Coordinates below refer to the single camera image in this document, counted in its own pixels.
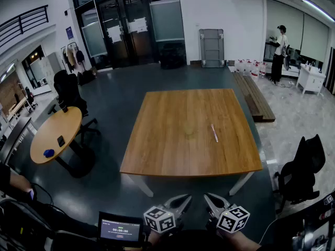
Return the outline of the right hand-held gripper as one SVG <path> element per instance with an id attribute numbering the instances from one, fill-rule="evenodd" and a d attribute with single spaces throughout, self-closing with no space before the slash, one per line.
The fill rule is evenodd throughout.
<path id="1" fill-rule="evenodd" d="M 208 230 L 221 229 L 228 233 L 235 233 L 245 227 L 250 217 L 246 209 L 241 206 L 230 207 L 230 203 L 225 198 L 214 193 L 205 193 L 204 198 L 211 210 L 211 218 L 206 224 Z"/>

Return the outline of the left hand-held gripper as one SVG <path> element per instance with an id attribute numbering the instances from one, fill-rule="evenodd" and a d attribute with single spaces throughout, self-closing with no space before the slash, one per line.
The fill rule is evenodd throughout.
<path id="1" fill-rule="evenodd" d="M 144 214 L 144 221 L 151 230 L 164 234 L 181 230 L 183 222 L 181 216 L 192 203 L 190 194 L 178 195 L 168 199 L 164 204 L 153 206 Z"/>

